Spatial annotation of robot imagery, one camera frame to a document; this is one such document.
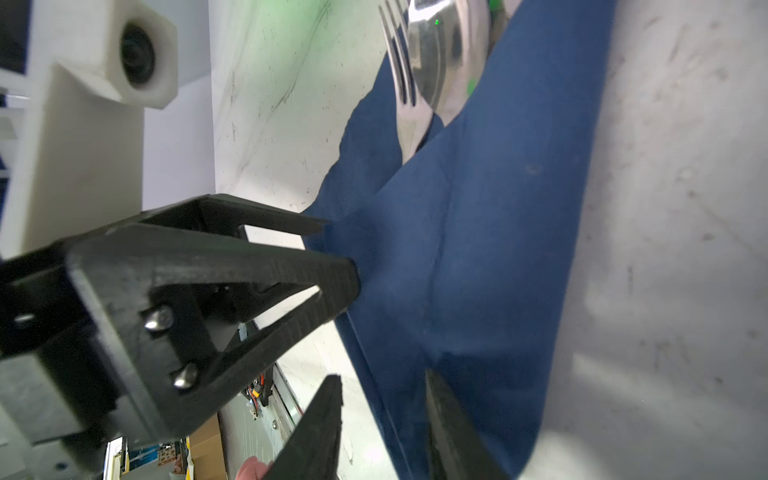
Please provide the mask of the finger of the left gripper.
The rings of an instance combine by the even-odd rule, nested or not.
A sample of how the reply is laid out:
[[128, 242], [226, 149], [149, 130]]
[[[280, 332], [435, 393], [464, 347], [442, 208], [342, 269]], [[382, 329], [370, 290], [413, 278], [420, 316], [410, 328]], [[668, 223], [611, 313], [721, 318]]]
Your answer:
[[203, 195], [142, 212], [112, 227], [143, 223], [246, 240], [246, 226], [309, 236], [322, 231], [324, 219], [279, 209], [229, 194]]

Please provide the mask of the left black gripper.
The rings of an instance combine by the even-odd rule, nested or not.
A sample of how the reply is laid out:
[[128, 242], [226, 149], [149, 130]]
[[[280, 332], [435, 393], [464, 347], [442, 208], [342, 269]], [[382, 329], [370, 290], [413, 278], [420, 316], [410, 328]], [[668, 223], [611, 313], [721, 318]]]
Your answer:
[[119, 390], [95, 325], [119, 430], [165, 441], [199, 428], [359, 289], [346, 258], [146, 224], [67, 257], [56, 242], [4, 260], [1, 434], [33, 474], [99, 474]]

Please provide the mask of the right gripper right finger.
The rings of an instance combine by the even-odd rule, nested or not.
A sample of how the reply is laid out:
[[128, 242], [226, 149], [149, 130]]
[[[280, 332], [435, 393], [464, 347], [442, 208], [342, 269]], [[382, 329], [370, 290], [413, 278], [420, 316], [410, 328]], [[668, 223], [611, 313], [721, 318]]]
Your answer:
[[430, 479], [507, 479], [446, 381], [425, 372]]

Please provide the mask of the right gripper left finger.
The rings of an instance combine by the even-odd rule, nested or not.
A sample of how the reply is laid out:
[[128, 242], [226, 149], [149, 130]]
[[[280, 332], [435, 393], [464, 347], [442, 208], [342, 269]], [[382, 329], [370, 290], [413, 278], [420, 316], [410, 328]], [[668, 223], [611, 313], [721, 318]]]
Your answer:
[[342, 406], [341, 378], [328, 375], [263, 479], [336, 479]]

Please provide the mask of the dark blue paper napkin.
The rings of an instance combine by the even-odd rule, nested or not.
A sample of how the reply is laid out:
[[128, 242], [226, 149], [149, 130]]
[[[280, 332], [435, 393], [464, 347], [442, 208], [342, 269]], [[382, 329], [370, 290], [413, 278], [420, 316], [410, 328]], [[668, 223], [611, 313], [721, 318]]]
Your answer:
[[525, 1], [461, 114], [401, 156], [390, 65], [346, 125], [306, 248], [350, 258], [336, 327], [397, 475], [428, 475], [437, 371], [509, 478], [536, 441], [616, 5]]

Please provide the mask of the silver metal fork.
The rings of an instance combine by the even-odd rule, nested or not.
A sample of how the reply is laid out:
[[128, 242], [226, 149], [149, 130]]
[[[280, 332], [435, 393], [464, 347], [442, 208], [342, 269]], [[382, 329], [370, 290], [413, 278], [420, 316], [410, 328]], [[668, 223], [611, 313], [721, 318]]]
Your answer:
[[406, 164], [423, 144], [433, 119], [433, 110], [415, 83], [408, 51], [405, 9], [399, 1], [385, 0], [378, 12], [386, 41], [395, 91], [396, 129]]

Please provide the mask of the silver metal spoon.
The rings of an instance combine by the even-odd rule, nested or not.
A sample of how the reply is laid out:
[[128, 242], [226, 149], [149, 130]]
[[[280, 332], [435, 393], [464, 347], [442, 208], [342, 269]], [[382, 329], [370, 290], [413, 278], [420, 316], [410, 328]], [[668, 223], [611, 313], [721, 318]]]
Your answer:
[[421, 96], [447, 126], [482, 76], [489, 52], [489, 5], [481, 0], [415, 0], [407, 13], [411, 72]]

